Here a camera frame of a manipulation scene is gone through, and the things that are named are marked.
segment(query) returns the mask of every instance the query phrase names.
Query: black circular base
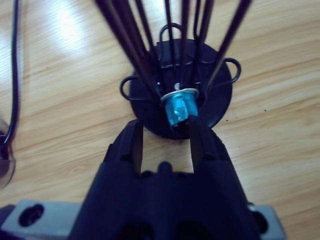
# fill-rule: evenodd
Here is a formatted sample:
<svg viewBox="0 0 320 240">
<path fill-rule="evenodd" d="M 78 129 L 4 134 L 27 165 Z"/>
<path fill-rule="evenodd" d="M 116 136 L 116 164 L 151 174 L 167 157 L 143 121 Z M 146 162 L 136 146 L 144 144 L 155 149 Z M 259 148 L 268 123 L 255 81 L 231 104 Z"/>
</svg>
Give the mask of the black circular base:
<svg viewBox="0 0 320 240">
<path fill-rule="evenodd" d="M 175 39 L 175 48 L 179 49 L 179 39 Z M 188 40 L 188 52 L 189 56 L 194 53 L 195 42 L 194 40 Z M 169 56 L 169 46 L 168 41 L 163 42 L 163 52 L 161 66 L 166 66 L 171 63 Z M 202 51 L 202 61 L 210 62 L 216 58 L 217 51 L 212 47 L 204 44 Z M 201 78 L 197 79 L 197 82 L 205 83 L 209 81 L 212 74 L 212 65 L 199 64 L 199 74 Z M 189 72 L 191 73 L 192 64 L 187 66 Z M 173 68 L 164 68 L 164 85 L 167 86 L 166 91 L 174 91 L 174 84 L 176 81 L 173 81 Z M 226 63 L 223 63 L 219 74 L 214 80 L 214 85 L 230 82 L 232 79 L 229 68 Z M 139 80 L 130 81 L 129 96 L 132 98 L 148 98 L 149 94 L 147 90 L 142 86 Z M 232 84 L 226 84 L 219 87 L 213 87 L 207 95 L 205 103 L 199 108 L 199 117 L 210 127 L 212 128 L 216 125 L 220 119 L 224 116 L 227 111 L 227 108 L 230 104 L 232 97 Z M 156 105 L 152 101 L 131 101 L 131 107 L 133 109 L 136 117 L 142 121 L 144 126 L 153 132 L 156 135 L 159 135 L 163 138 L 168 139 L 188 139 L 189 131 L 187 128 L 184 130 L 174 130 L 169 125 L 167 120 L 167 114 L 165 108 Z"/>
</svg>

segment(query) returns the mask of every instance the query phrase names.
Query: transparent suction cup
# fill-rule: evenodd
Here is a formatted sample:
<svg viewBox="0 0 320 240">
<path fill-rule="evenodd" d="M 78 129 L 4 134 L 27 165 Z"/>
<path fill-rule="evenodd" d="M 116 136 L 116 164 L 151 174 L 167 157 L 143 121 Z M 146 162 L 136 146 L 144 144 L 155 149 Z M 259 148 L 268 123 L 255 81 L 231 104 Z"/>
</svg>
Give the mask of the transparent suction cup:
<svg viewBox="0 0 320 240">
<path fill-rule="evenodd" d="M 0 120 L 0 190 L 9 184 L 16 168 L 16 160 L 11 146 L 2 146 L 6 138 L 8 126 Z"/>
</svg>

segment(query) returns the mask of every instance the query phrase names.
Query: blue plastic object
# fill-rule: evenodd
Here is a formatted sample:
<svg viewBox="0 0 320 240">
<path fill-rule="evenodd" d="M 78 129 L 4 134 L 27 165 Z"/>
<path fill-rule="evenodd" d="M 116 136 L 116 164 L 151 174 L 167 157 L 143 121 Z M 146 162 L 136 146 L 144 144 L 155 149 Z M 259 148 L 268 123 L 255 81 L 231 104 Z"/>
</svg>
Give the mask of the blue plastic object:
<svg viewBox="0 0 320 240">
<path fill-rule="evenodd" d="M 193 92 L 176 92 L 164 100 L 164 108 L 170 126 L 177 127 L 190 115 L 198 116 L 196 96 Z"/>
</svg>

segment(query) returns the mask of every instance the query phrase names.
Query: wooden table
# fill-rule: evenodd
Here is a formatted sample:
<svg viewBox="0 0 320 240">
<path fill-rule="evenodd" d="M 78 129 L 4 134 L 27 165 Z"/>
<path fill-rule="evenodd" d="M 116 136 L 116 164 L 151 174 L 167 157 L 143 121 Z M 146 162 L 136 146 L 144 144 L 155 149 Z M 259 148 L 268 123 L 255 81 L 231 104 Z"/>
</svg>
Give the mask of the wooden table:
<svg viewBox="0 0 320 240">
<path fill-rule="evenodd" d="M 158 40 L 164 3 L 145 3 Z M 179 23 L 178 3 L 172 1 L 172 12 Z M 216 1 L 207 44 L 219 46 L 236 4 Z M 12 1 L 2 0 L 0 114 L 7 122 L 11 13 Z M 0 206 L 21 199 L 81 202 L 108 145 L 135 118 L 119 93 L 133 67 L 91 1 L 24 0 L 21 13 L 17 163 Z M 214 127 L 248 199 L 274 206 L 290 240 L 320 239 L 319 47 L 319 1 L 255 1 L 227 53 L 243 73 Z M 168 161 L 176 171 L 192 171 L 188 140 L 148 130 L 143 159 L 144 170 Z"/>
</svg>

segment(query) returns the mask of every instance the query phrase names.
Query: black cord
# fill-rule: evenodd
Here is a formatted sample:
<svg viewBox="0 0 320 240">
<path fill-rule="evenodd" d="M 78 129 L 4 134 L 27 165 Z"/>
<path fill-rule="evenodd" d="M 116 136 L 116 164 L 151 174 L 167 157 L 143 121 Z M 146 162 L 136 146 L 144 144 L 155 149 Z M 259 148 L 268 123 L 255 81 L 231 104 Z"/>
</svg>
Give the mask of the black cord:
<svg viewBox="0 0 320 240">
<path fill-rule="evenodd" d="M 11 71 L 12 71 L 12 111 L 8 132 L 0 148 L 5 148 L 13 141 L 18 125 L 20 114 L 19 96 L 19 68 L 18 68 L 18 25 L 19 25 L 19 3 L 20 0 L 13 2 L 12 17 L 12 39 L 11 39 Z"/>
</svg>

